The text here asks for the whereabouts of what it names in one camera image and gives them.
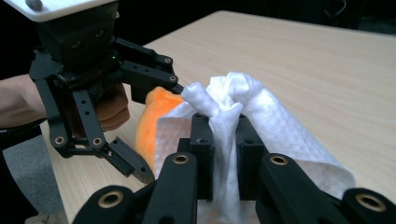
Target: white cloth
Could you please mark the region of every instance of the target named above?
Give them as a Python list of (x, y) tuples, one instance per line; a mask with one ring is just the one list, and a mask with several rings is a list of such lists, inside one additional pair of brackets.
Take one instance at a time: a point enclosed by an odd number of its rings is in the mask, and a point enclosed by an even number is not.
[(354, 188), (353, 175), (253, 77), (235, 72), (212, 77), (206, 90), (192, 83), (181, 96), (185, 102), (158, 120), (154, 173), (158, 177), (166, 156), (177, 151), (178, 139), (190, 137), (191, 116), (208, 116), (216, 148), (213, 201), (198, 202), (198, 223), (259, 223), (255, 202), (239, 200), (235, 129), (240, 114), (249, 118), (270, 152), (294, 158), (321, 190), (341, 198)]

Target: orange cloth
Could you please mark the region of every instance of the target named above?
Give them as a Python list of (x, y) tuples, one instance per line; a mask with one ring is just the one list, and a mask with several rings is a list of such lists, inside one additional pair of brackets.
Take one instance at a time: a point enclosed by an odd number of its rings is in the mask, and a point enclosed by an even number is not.
[(149, 92), (146, 107), (137, 124), (135, 150), (154, 170), (154, 150), (157, 120), (183, 102), (178, 94), (173, 94), (162, 87)]

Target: wooden table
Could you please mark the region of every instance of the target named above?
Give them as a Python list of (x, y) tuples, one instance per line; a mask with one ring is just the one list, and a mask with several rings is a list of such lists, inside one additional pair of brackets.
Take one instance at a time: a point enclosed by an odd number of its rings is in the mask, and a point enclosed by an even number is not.
[[(396, 203), (394, 36), (220, 11), (146, 47), (174, 59), (183, 86), (207, 86), (230, 71), (257, 78), (352, 172), (358, 187)], [(106, 136), (133, 146), (143, 108), (131, 102), (131, 119)], [(48, 127), (42, 129), (47, 141)], [(102, 187), (143, 187), (105, 160), (64, 159), (47, 146), (70, 222)]]

